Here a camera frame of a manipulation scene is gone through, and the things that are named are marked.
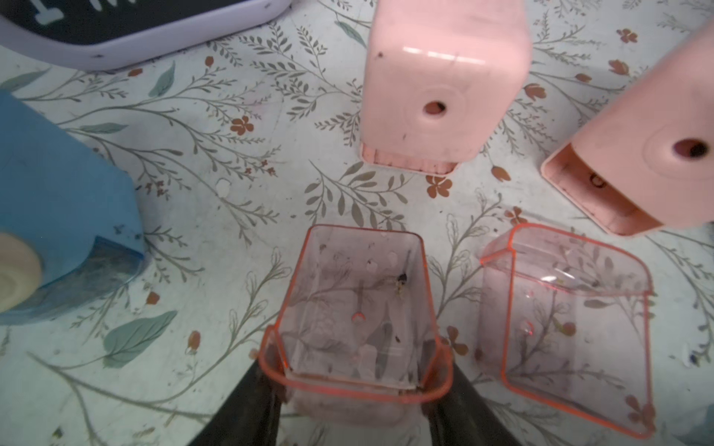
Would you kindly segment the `pink clear shavings tray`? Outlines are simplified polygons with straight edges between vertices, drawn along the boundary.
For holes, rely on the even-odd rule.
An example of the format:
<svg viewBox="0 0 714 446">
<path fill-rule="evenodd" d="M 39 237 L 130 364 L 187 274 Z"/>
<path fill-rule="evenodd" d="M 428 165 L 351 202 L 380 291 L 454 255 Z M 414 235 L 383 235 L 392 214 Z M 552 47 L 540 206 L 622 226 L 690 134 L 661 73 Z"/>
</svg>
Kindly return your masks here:
<svg viewBox="0 0 714 446">
<path fill-rule="evenodd" d="M 287 405 L 330 422 L 397 427 L 444 397 L 453 357 L 439 334 L 422 238 L 310 228 L 258 363 Z"/>
<path fill-rule="evenodd" d="M 481 370 L 527 399 L 632 438 L 656 429 L 652 275 L 629 252 L 524 223 L 480 256 Z"/>
</svg>

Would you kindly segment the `pink pencil sharpener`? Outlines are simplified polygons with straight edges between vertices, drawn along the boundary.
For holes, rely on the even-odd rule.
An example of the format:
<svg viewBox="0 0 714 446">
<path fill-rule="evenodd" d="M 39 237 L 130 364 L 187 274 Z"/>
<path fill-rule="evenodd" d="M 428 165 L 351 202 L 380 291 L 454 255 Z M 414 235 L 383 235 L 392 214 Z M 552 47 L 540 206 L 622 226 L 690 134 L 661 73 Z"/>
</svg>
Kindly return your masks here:
<svg viewBox="0 0 714 446">
<path fill-rule="evenodd" d="M 380 1 L 364 73 L 362 160 L 451 174 L 479 154 L 531 62 L 522 1 Z"/>
<path fill-rule="evenodd" d="M 713 219 L 713 23 L 692 33 L 541 167 L 605 232 Z"/>
</svg>

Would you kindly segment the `blue pencil sharpener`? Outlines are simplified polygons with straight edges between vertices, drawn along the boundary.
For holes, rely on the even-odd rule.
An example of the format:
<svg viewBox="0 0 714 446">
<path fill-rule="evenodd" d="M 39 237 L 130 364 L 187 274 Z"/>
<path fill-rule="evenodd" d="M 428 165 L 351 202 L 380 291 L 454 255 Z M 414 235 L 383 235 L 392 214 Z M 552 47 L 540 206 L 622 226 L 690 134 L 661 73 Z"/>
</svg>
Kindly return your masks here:
<svg viewBox="0 0 714 446">
<path fill-rule="evenodd" d="M 1 323 L 37 323 L 109 295 L 144 262 L 130 176 L 2 92 Z"/>
</svg>

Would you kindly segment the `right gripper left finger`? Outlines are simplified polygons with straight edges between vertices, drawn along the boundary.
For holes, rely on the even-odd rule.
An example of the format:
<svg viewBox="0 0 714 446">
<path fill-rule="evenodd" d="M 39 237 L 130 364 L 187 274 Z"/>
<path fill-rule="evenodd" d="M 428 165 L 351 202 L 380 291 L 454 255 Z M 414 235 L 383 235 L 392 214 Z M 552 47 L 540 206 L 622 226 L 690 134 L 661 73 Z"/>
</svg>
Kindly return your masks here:
<svg viewBox="0 0 714 446">
<path fill-rule="evenodd" d="M 255 360 L 189 446 L 275 446 L 283 401 Z"/>
</svg>

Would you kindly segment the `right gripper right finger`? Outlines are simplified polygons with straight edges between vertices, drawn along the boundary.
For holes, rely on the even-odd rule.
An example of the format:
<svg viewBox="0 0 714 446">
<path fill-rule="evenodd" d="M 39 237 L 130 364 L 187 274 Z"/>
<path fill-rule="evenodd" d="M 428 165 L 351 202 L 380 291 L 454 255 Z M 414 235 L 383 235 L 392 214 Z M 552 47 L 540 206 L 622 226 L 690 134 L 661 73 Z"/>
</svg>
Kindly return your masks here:
<svg viewBox="0 0 714 446">
<path fill-rule="evenodd" d="M 432 445 L 522 445 L 491 411 L 455 363 L 450 390 L 441 399 L 425 404 L 423 412 L 430 423 Z"/>
</svg>

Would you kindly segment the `purple tissue box toy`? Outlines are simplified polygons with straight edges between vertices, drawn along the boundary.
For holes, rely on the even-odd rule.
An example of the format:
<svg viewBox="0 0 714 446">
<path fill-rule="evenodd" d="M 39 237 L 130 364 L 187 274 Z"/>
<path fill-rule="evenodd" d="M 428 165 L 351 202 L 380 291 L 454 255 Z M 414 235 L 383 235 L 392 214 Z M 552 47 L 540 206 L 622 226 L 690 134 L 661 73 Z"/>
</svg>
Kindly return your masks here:
<svg viewBox="0 0 714 446">
<path fill-rule="evenodd" d="M 26 57 L 109 71 L 276 19 L 289 0 L 17 0 L 1 4 L 1 44 Z"/>
</svg>

